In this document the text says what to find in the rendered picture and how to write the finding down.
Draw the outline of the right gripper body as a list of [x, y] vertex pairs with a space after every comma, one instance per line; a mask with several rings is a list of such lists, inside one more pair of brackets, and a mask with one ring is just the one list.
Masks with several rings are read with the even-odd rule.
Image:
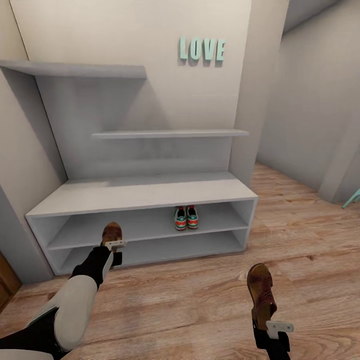
[[255, 328], [254, 335], [256, 339], [257, 348], [266, 350], [270, 360], [272, 353], [277, 350], [282, 350], [286, 352], [287, 355], [288, 355], [287, 352], [290, 352], [289, 337], [286, 332], [279, 331], [278, 339], [274, 339], [274, 338], [270, 338], [266, 330]]

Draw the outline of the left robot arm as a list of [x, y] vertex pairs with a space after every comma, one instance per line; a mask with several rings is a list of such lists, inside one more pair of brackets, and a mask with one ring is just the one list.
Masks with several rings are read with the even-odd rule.
[[0, 360], [60, 360], [83, 340], [91, 309], [113, 267], [122, 265], [124, 240], [107, 241], [77, 265], [71, 278], [27, 323], [24, 329], [0, 338]]

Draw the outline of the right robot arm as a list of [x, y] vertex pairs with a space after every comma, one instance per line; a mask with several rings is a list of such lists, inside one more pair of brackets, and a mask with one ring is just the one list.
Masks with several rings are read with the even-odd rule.
[[266, 326], [268, 330], [254, 329], [257, 348], [266, 350], [270, 360], [290, 360], [287, 333], [295, 330], [294, 325], [289, 321], [268, 320]]

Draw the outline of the gym shoe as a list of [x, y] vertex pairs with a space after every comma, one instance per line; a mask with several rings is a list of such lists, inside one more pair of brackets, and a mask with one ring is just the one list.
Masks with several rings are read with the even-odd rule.
[[187, 212], [184, 206], [176, 206], [173, 210], [175, 228], [179, 231], [186, 229]]
[[198, 228], [198, 209], [194, 204], [186, 206], [187, 227], [190, 229]]

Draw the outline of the sandal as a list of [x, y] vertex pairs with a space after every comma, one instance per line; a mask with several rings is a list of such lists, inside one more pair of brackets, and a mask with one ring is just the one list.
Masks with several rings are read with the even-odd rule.
[[252, 320], [259, 330], [268, 331], [266, 322], [277, 311], [271, 287], [273, 279], [269, 269], [263, 263], [253, 265], [247, 274], [247, 287], [253, 300]]
[[[122, 229], [117, 222], [110, 222], [102, 233], [102, 242], [100, 247], [104, 247], [106, 242], [120, 241], [122, 240]], [[117, 249], [112, 250], [113, 253], [117, 252]]]

